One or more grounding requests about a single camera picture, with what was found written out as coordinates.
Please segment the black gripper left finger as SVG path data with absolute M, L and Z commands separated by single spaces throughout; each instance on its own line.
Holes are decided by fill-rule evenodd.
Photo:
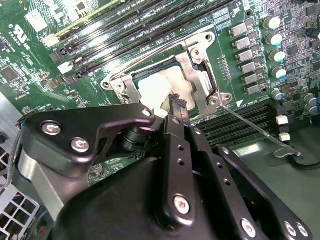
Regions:
M 140 151 L 149 158 L 191 155 L 178 95 L 169 96 L 169 115 L 160 118 L 140 103 L 45 111 L 27 117 L 21 131 L 16 176 L 28 182 L 56 221 L 63 207 L 85 191 L 89 170 Z

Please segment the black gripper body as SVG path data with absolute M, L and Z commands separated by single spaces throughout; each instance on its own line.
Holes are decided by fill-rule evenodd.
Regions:
M 195 154 L 141 159 L 74 196 L 56 240 L 227 240 L 213 181 Z

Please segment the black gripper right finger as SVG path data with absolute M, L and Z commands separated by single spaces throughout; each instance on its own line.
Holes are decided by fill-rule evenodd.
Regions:
M 224 220 L 218 227 L 227 240 L 310 240 L 306 224 L 228 147 L 211 149 L 204 133 L 192 126 L 185 100 L 181 120 L 195 163 L 213 182 Z

